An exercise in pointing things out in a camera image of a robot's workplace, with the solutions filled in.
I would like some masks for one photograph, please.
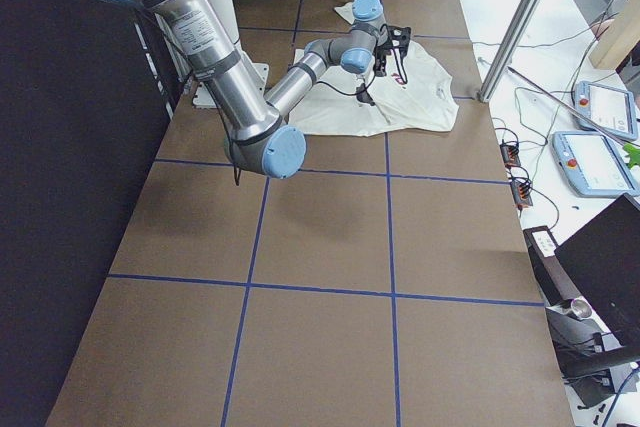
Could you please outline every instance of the cloth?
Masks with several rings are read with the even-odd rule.
[[[387,58],[386,77],[376,77],[368,88],[375,105],[360,103],[355,96],[347,97],[316,84],[289,114],[289,123],[311,135],[366,137],[407,128],[450,131],[458,114],[458,105],[451,96],[451,76],[413,41],[404,67],[409,80],[406,85],[393,55]],[[347,93],[355,92],[362,84],[341,67],[330,67],[321,80]]]
[[[333,10],[336,11],[336,14],[346,20],[349,25],[353,24],[353,21],[356,20],[353,15],[353,2],[347,2],[342,6],[334,7]]]

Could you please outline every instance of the black cable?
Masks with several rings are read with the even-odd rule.
[[[604,333],[600,334],[600,337],[604,337],[605,335],[613,335],[613,332],[604,332]],[[592,337],[590,339],[583,340],[582,342],[573,342],[573,343],[571,343],[571,345],[583,345],[583,344],[587,344],[589,342],[595,342],[595,339]]]
[[[536,192],[537,194],[541,195],[542,197],[544,197],[545,199],[547,199],[551,205],[553,205],[553,208],[556,210],[556,220],[553,223],[553,225],[551,227],[549,227],[549,230],[553,230],[556,225],[558,225],[558,222],[560,222],[560,209],[558,208],[558,206],[556,205],[556,203],[551,200],[549,197],[547,197],[545,194],[543,194],[542,192],[540,192],[538,189],[534,189],[533,187],[531,187],[531,190],[533,190],[534,192]]]
[[[344,95],[346,97],[356,97],[357,95],[360,95],[362,92],[367,92],[367,90],[369,89],[369,87],[371,87],[371,84],[373,84],[373,81],[376,80],[376,76],[374,74],[373,78],[371,79],[371,82],[369,82],[367,85],[364,86],[363,90],[360,91],[356,91],[353,94],[349,94],[347,92],[343,92],[340,89],[334,87],[333,85],[331,85],[329,82],[325,82],[324,80],[319,80],[316,82],[316,84],[321,84],[321,85],[326,85],[327,87],[335,90],[337,93],[339,93],[340,95]]]
[[[613,17],[615,17],[618,14],[612,14],[609,17],[607,17],[606,19],[600,21],[600,22],[604,22],[605,20],[609,20],[612,19]],[[555,45],[560,44],[561,42],[566,42],[567,40],[571,40],[571,39],[575,39],[576,37],[584,34],[585,32],[588,32],[592,29],[592,27],[597,23],[598,21],[594,21],[591,24],[589,24],[589,27],[587,27],[586,29],[581,30],[580,32],[578,32],[577,34],[573,34],[569,37],[564,37],[562,39],[558,39],[555,42],[551,42],[549,44],[535,44],[535,45],[518,45],[518,48],[521,49],[536,49],[538,47],[553,47]],[[489,47],[495,47],[497,45],[501,45],[501,43],[488,43],[488,42],[472,42],[473,44],[480,44],[480,45],[487,45]]]
[[[545,136],[543,133],[541,133],[541,132],[537,131],[536,129],[534,129],[533,127],[528,126],[527,124],[524,123],[524,120],[522,120],[522,106],[520,104],[520,98],[518,97],[518,91],[519,90],[524,90],[524,91],[531,92],[531,93],[534,93],[534,94],[542,94],[542,92],[538,92],[537,90],[529,89],[528,87],[516,87],[514,89],[514,91],[513,91],[513,96],[514,96],[514,99],[515,99],[516,110],[518,111],[518,121],[520,122],[520,125],[522,125],[525,129],[533,132],[534,134],[536,134],[539,137],[541,137],[542,139],[544,139],[544,143],[543,144],[539,144],[538,142],[534,142],[532,140],[527,140],[527,141],[524,141],[524,142],[537,145],[538,147],[545,147],[549,143],[549,138],[547,136]]]
[[[602,421],[602,427],[607,427],[607,422],[609,421],[609,418],[611,417],[611,414],[613,413],[613,409],[615,408],[616,404],[618,403],[618,399],[620,398],[620,395],[622,394],[622,391],[624,390],[625,386],[629,383],[631,378],[635,374],[637,374],[638,372],[640,372],[640,367],[636,367],[635,369],[633,369],[629,373],[629,375],[627,375],[627,378],[624,379],[624,381],[620,385],[620,388],[618,389],[618,392],[616,392],[616,396],[613,398],[613,402],[611,402],[611,407],[609,407],[609,410],[607,411],[607,416]]]
[[[499,120],[500,122],[502,122],[503,127],[507,126],[507,123],[502,120],[500,117],[491,117],[491,120]]]
[[[505,127],[494,127],[493,130],[502,130],[504,132],[509,132],[510,134],[513,134],[513,136],[515,137],[515,143],[516,145],[520,143],[519,139],[518,139],[518,134],[516,134],[513,130]]]
[[[193,69],[191,69],[185,76],[184,80],[180,82],[180,85],[179,85],[180,92],[184,92],[184,88],[187,86],[187,83],[189,82],[189,80],[191,80],[192,76],[193,76]]]
[[[398,70],[398,74],[400,75],[400,80],[402,80],[402,82],[407,85],[409,83],[409,77],[407,76],[407,71],[404,69],[404,60],[401,56],[400,61],[398,61],[398,54],[396,53],[396,49],[398,49],[398,47],[393,47],[391,49],[391,52],[393,52],[393,58],[396,61],[396,69]]]
[[[171,47],[173,48],[173,50],[180,55],[180,57],[182,57],[188,64],[189,67],[191,67],[191,69],[194,69],[193,64],[191,64],[191,60],[189,60],[189,56],[187,54],[184,53],[184,51],[178,47],[175,42],[171,39],[171,37],[169,37],[167,35],[167,33],[164,31],[164,29],[162,27],[160,27],[158,25],[158,22],[156,21],[155,18],[151,17],[148,12],[144,9],[140,9],[138,10],[138,12],[140,12],[140,15],[142,15],[142,17],[149,22],[151,25],[153,25],[156,29],[158,29],[161,33],[162,36],[164,37],[164,39],[169,43],[169,45],[171,45]]]
[[[220,121],[222,122],[222,128],[224,129],[224,134],[227,137],[227,142],[229,142],[229,157],[231,157],[231,165],[233,165],[233,181],[235,182],[236,186],[240,185],[240,176],[242,175],[242,169],[240,167],[238,167],[238,164],[236,162],[235,159],[235,154],[233,152],[233,139],[231,138],[231,135],[229,134],[229,129],[227,127],[227,123],[224,119],[224,115],[222,115],[222,109],[220,109],[220,107],[218,106],[216,108],[216,110],[218,111],[218,114],[220,115]]]

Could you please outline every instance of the grid of blue tape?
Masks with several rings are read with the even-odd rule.
[[[296,36],[299,30],[300,13],[302,11],[304,0],[300,0],[298,4],[298,12],[296,15],[295,28],[292,32],[292,43],[295,43]],[[255,29],[255,30],[282,30],[286,29]],[[437,36],[418,36],[426,38],[448,38],[448,39],[460,39],[468,40],[466,37],[437,37]],[[471,99],[471,97],[455,97],[457,99]],[[387,188],[387,221],[388,221],[388,234],[389,234],[389,275],[390,275],[390,292],[376,292],[367,290],[352,290],[352,289],[330,289],[311,286],[294,286],[294,285],[281,285],[281,284],[268,284],[268,283],[254,283],[253,272],[255,267],[256,255],[260,244],[260,235],[262,232],[262,222],[264,219],[264,212],[267,204],[267,198],[269,194],[269,179],[265,180],[265,186],[262,196],[262,204],[260,207],[260,214],[258,216],[258,222],[256,226],[256,235],[253,244],[253,251],[251,254],[251,262],[249,266],[249,272],[247,274],[246,282],[233,282],[224,280],[212,280],[212,279],[197,279],[197,278],[180,278],[180,277],[163,277],[163,276],[149,276],[149,275],[133,275],[133,274],[109,274],[108,277],[114,279],[133,279],[133,280],[147,280],[147,281],[164,281],[164,282],[183,282],[183,283],[195,283],[195,284],[208,284],[218,286],[231,286],[244,288],[244,297],[242,302],[242,308],[240,313],[240,320],[238,323],[238,330],[236,333],[236,340],[233,350],[233,356],[231,360],[231,369],[229,372],[229,378],[227,382],[227,391],[225,394],[225,401],[223,407],[222,418],[220,421],[221,427],[226,427],[227,419],[229,416],[229,409],[231,406],[231,398],[233,395],[233,386],[235,380],[235,373],[238,364],[238,357],[240,353],[240,346],[242,342],[242,335],[244,331],[245,318],[247,315],[247,309],[250,301],[251,289],[270,289],[270,290],[289,290],[298,292],[314,292],[314,293],[330,293],[330,294],[342,294],[342,295],[356,295],[356,296],[375,296],[388,298],[391,306],[391,320],[392,320],[392,342],[393,342],[393,367],[394,367],[394,390],[395,390],[395,413],[396,413],[396,427],[402,426],[402,414],[401,414],[401,392],[400,392],[400,355],[398,346],[398,319],[397,319],[397,299],[415,299],[423,301],[439,301],[439,302],[464,302],[474,304],[494,304],[494,305],[506,305],[506,306],[519,306],[519,307],[543,307],[541,302],[526,302],[526,301],[512,301],[501,299],[482,299],[482,298],[469,298],[469,297],[453,297],[453,296],[436,296],[436,295],[421,295],[421,294],[409,294],[396,291],[395,282],[395,261],[394,261],[394,246],[393,246],[393,198],[391,190],[391,180],[393,178],[404,179],[416,179],[416,180],[430,180],[430,181],[446,181],[446,182],[470,182],[481,184],[498,184],[508,185],[506,181],[494,181],[494,180],[482,180],[482,179],[464,179],[464,178],[450,178],[450,177],[436,177],[436,176],[419,176],[419,175],[399,175],[391,173],[390,164],[390,148],[389,148],[389,136],[385,135],[385,172],[350,172],[350,171],[338,171],[338,170],[315,170],[315,169],[302,169],[303,172],[318,173],[318,174],[337,174],[337,175],[356,175],[356,176],[375,176],[384,177],[386,179]],[[223,162],[198,162],[180,159],[163,159],[158,158],[156,162],[165,163],[178,163],[178,164],[193,164],[193,165],[206,165],[214,167],[231,167],[229,163]]]

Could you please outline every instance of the silver arm segment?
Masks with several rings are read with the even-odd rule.
[[[263,98],[208,0],[108,0],[161,15],[216,100],[228,130],[227,156],[245,170],[286,178],[301,167],[304,135],[283,117],[329,65],[364,73],[375,47],[387,39],[379,0],[356,0],[356,21],[345,37],[320,40]]]
[[[355,0],[355,21],[348,35],[316,40],[305,54],[267,93],[267,102],[285,116],[302,100],[332,65],[340,65],[353,74],[364,74],[377,46],[387,41],[386,20],[380,0]]]

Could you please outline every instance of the table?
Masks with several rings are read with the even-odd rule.
[[[492,61],[497,51],[497,46],[488,46],[483,43],[493,44],[502,40],[519,2],[520,0],[461,0],[470,37],[474,42],[478,68],[482,76],[486,75],[487,62]],[[519,48],[513,57],[513,67],[549,91],[567,90],[568,82],[585,49],[593,40],[593,34],[573,0],[541,0],[520,45],[553,44],[559,39],[578,33],[580,35],[575,38],[556,45]],[[615,72],[594,69],[588,58],[580,72],[578,80],[596,81],[604,77],[602,83],[625,88]],[[514,101],[514,89],[517,87],[530,86],[512,74],[505,74],[490,101],[494,124],[496,127],[502,127],[502,121],[504,121],[508,128],[518,134],[520,140],[539,142],[541,140],[539,136],[527,130],[519,122],[519,114]],[[519,98],[524,122],[546,134],[557,105],[544,96],[529,92],[522,92],[519,94]],[[565,101],[571,102],[569,95],[565,95],[564,98]],[[561,130],[577,130],[572,116],[563,108],[559,111],[551,132]],[[497,136],[498,139],[501,139],[502,131],[498,131]],[[541,149],[532,148],[529,145],[523,146],[523,150],[520,156],[523,165],[533,174]],[[640,179],[640,168],[632,169],[632,173],[637,179]],[[553,159],[550,147],[547,147],[540,155],[538,175],[534,185],[548,195],[560,210],[560,221],[553,229],[554,237],[559,243],[568,239],[614,200],[578,197],[571,190],[564,174],[561,173]],[[553,207],[535,193],[533,200],[534,206],[525,209],[522,213],[520,219],[522,228],[550,226],[555,218]],[[600,414],[602,421],[603,415],[597,412],[597,407],[588,410],[577,408],[580,405],[580,400],[570,387],[567,387],[567,395],[571,401],[576,425],[590,424],[597,414]],[[616,421],[634,423],[632,419],[640,419],[639,400],[640,393],[623,395],[616,407],[615,414],[610,419],[610,425],[615,425]]]
[[[347,0],[235,0],[277,79]],[[382,0],[453,74],[449,134],[308,139],[233,185],[183,99],[48,425],[569,426],[458,0]]]

